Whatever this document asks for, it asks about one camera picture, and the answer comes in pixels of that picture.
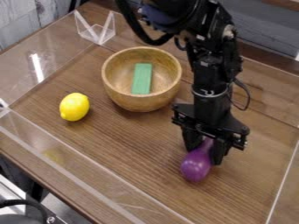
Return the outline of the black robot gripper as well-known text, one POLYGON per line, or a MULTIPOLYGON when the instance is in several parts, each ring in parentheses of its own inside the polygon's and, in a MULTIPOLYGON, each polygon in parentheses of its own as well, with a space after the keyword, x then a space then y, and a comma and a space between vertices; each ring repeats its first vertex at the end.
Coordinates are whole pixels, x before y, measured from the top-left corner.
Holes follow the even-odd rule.
POLYGON ((248 126, 231 113, 232 93, 228 88, 222 93, 207 95, 194 93, 192 103, 172 105, 172 123, 182 128, 186 150, 194 151, 206 137, 214 140, 211 162, 220 165, 230 149, 246 149, 248 126))

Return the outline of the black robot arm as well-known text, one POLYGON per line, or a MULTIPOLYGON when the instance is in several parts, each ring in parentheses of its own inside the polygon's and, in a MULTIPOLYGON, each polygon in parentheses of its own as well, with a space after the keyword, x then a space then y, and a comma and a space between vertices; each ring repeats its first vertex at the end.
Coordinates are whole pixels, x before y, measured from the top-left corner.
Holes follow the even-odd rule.
POLYGON ((234 87, 243 71, 238 30, 218 0, 142 0, 134 11, 127 0, 115 0, 135 35, 151 46, 172 41, 187 52, 192 71, 194 102, 172 105, 172 123, 182 127, 187 151, 210 138, 210 160, 222 163, 230 150, 247 146, 248 126, 231 108, 234 87))

